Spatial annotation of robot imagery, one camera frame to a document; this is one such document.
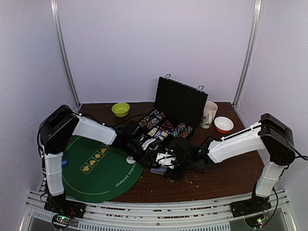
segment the open case lid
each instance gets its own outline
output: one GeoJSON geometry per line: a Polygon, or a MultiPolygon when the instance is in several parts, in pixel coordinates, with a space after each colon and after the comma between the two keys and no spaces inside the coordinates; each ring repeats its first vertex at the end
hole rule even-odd
{"type": "Polygon", "coordinates": [[[207,96],[203,91],[160,77],[154,107],[170,119],[197,128],[207,96]]]}

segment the white wall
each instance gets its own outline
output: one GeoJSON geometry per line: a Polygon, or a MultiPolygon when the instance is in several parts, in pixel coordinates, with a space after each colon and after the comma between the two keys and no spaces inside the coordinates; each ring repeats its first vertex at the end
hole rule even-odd
{"type": "Polygon", "coordinates": [[[82,103],[155,99],[166,73],[209,99],[233,101],[254,0],[59,0],[82,103]]]}
{"type": "MultiPolygon", "coordinates": [[[[240,115],[247,125],[271,113],[294,134],[301,154],[308,150],[308,1],[265,1],[257,49],[240,115]]],[[[261,153],[263,160],[267,154],[261,153]]],[[[308,162],[297,159],[280,181],[301,230],[308,225],[308,162]]]]}
{"type": "Polygon", "coordinates": [[[0,2],[0,229],[17,228],[42,180],[31,136],[58,106],[74,108],[49,0],[0,2]]]}

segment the blue chip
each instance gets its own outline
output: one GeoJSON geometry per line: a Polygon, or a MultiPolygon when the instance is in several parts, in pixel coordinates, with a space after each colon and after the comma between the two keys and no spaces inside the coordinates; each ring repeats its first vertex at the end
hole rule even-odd
{"type": "Polygon", "coordinates": [[[62,159],[62,167],[66,167],[68,165],[68,160],[62,159]]]}

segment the stack of poker chips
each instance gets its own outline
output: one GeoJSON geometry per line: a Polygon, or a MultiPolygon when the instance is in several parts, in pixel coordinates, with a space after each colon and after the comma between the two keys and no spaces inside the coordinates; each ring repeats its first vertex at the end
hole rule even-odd
{"type": "Polygon", "coordinates": [[[140,126],[141,128],[144,128],[147,125],[147,123],[150,121],[150,119],[153,118],[154,116],[157,116],[158,113],[159,112],[157,110],[152,111],[148,116],[143,118],[142,121],[138,123],[138,126],[140,126]]]}
{"type": "Polygon", "coordinates": [[[192,131],[193,131],[192,127],[188,126],[184,129],[184,131],[180,134],[180,136],[183,138],[187,138],[192,131]]]}
{"type": "Polygon", "coordinates": [[[151,130],[152,128],[154,128],[160,121],[163,120],[163,118],[165,118],[165,114],[164,113],[159,113],[154,119],[152,119],[147,125],[147,129],[151,130]]]}
{"type": "Polygon", "coordinates": [[[171,132],[171,135],[177,137],[180,133],[185,129],[186,125],[184,123],[180,123],[177,127],[171,132]]]}

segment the wooden table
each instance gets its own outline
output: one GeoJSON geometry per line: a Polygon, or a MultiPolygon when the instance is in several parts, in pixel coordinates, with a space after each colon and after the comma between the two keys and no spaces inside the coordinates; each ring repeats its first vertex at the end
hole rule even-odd
{"type": "MultiPolygon", "coordinates": [[[[106,124],[116,124],[123,120],[111,111],[113,103],[83,104],[80,112],[90,113],[106,124]]],[[[231,103],[217,103],[216,116],[226,116],[234,123],[230,134],[244,129],[231,103]]],[[[147,114],[153,110],[154,103],[130,103],[129,116],[147,114]]],[[[210,129],[198,127],[191,142],[198,146],[208,135],[222,137],[214,126],[210,129]]],[[[164,176],[143,171],[136,184],[123,195],[113,199],[128,203],[165,203],[213,199],[224,196],[248,193],[263,170],[263,163],[256,151],[236,156],[216,164],[204,174],[187,171],[182,181],[170,181],[164,176]]]]}

